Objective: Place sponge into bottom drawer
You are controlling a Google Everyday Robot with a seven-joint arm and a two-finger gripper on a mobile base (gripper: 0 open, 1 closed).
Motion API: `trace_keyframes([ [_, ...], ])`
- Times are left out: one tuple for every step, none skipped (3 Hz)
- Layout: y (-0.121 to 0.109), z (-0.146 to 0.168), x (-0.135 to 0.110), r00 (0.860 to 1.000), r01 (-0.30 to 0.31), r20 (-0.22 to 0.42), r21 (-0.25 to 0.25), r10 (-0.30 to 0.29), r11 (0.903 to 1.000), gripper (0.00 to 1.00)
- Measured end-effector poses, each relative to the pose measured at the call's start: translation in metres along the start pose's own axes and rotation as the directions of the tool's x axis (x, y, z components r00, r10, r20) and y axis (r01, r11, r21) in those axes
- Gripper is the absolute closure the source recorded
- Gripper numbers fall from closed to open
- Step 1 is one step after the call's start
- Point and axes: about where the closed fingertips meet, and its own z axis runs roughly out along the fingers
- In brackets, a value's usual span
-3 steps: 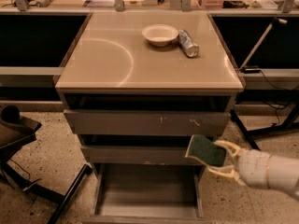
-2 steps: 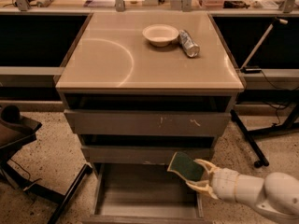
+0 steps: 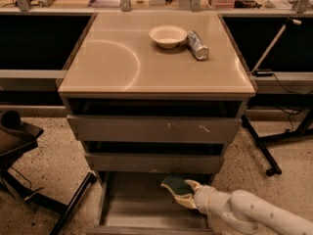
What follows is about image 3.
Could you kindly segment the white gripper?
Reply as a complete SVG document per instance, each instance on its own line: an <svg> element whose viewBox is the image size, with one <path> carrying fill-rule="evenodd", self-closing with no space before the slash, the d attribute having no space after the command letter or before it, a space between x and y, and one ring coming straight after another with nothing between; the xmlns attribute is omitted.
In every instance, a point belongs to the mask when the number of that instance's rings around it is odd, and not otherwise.
<svg viewBox="0 0 313 235"><path fill-rule="evenodd" d="M175 195L175 201L188 209L198 209L199 212L209 214L225 214L231 211L230 195L216 190L214 187L207 185L202 186L195 180L186 179L188 184L195 192L194 198L192 194Z"/></svg>

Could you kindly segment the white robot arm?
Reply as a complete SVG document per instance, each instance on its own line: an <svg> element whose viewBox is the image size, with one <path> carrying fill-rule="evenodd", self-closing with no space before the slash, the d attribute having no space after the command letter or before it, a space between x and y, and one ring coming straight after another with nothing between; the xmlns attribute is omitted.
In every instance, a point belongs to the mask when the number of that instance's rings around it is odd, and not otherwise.
<svg viewBox="0 0 313 235"><path fill-rule="evenodd" d="M167 189L180 205L203 214L215 213L245 235L255 234L259 223L278 235L313 235L312 221L278 208L248 191L224 193L194 180L177 178Z"/></svg>

